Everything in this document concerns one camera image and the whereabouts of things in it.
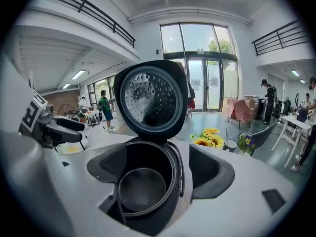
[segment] ceiling light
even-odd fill
[[[63,89],[68,88],[69,85],[70,85],[70,83],[65,84],[65,86],[63,87]]]
[[[75,76],[73,78],[71,78],[71,80],[76,80],[84,72],[85,72],[85,70],[80,70],[77,74],[75,74]]]
[[[296,70],[292,70],[292,73],[294,74],[294,75],[296,75],[297,77],[299,77],[300,75],[296,72]]]
[[[105,79],[101,80],[101,81],[97,81],[95,84],[100,84],[100,83],[103,83],[105,82]]]

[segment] flower bouquet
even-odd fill
[[[224,140],[216,133],[219,133],[217,128],[206,128],[200,135],[192,134],[190,138],[194,140],[194,144],[222,149]]]
[[[241,151],[249,154],[255,149],[256,145],[254,144],[253,138],[242,132],[239,135],[237,146]]]

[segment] sneaker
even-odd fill
[[[299,171],[300,169],[301,169],[301,166],[299,163],[291,167],[291,170],[294,172]]]

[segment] person in green shirt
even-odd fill
[[[110,104],[113,103],[115,99],[108,100],[105,96],[105,92],[106,92],[105,90],[101,90],[100,107],[107,121],[107,127],[108,127],[107,131],[113,132],[114,126],[111,126],[111,120],[113,119],[113,116],[110,109]]]

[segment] black office chair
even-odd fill
[[[259,147],[261,147],[265,141],[267,140],[268,136],[271,134],[273,128],[275,127],[276,123],[273,125],[270,125],[265,130],[261,132],[257,132],[251,135],[251,138],[254,140],[255,149],[250,153],[250,156],[252,156],[253,152]]]

